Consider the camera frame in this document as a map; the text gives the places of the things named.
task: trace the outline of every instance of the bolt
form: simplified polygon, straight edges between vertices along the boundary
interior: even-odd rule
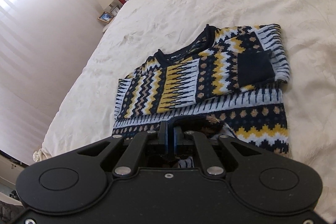
[[[25,224],[36,224],[36,222],[32,219],[26,219]]]
[[[219,166],[211,166],[207,169],[208,174],[210,175],[221,175],[224,173],[224,169]]]
[[[127,167],[127,166],[120,166],[120,167],[115,168],[114,170],[114,172],[120,176],[128,175],[129,173],[131,173],[131,171],[132,170],[130,169],[130,167]]]
[[[167,173],[167,174],[165,174],[165,178],[166,178],[166,179],[171,179],[171,178],[173,178],[173,177],[174,177],[174,175],[171,174],[171,173]]]

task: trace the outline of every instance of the cream bedspread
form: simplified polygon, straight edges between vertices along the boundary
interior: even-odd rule
[[[173,52],[209,23],[278,23],[291,66],[284,90],[293,159],[323,178],[316,208],[336,218],[336,0],[130,0],[106,31],[46,134],[40,159],[111,135],[118,78],[158,48]]]

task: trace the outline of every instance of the picture frame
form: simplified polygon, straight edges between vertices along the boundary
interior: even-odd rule
[[[119,11],[120,11],[119,6],[113,7],[112,10],[111,10],[111,14],[114,15],[114,16],[117,16]]]
[[[110,23],[111,20],[114,18],[113,14],[110,14],[108,12],[103,12],[100,17],[98,17],[98,20],[101,20],[105,23]]]

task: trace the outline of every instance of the neckline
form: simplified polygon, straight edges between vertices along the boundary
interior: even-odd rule
[[[195,45],[196,43],[198,43],[199,41],[202,40],[203,37],[206,37],[206,41],[204,43],[204,45],[202,45],[202,47],[200,47],[198,50],[194,51],[192,53],[192,55],[200,53],[208,48],[210,48],[211,46],[213,46],[214,41],[215,41],[215,30],[217,28],[215,26],[211,26],[209,24],[206,25],[206,27],[204,28],[204,30],[199,34],[199,36],[189,45],[175,51],[172,52],[170,54],[164,54],[162,52],[162,50],[158,49],[156,53],[154,53],[154,57],[156,58],[156,60],[159,62],[159,64],[161,65],[161,67],[166,68],[169,66],[174,65],[174,61],[172,60],[172,57],[174,56],[182,56],[181,58],[176,58],[176,61],[182,61],[185,58],[189,57],[188,53],[190,48]]]

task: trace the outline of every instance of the sweater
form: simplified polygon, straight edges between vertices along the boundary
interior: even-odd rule
[[[223,121],[243,141],[285,154],[281,85],[288,80],[279,25],[207,25],[187,47],[158,50],[119,80],[113,134],[132,138],[158,130],[161,121],[202,114]]]

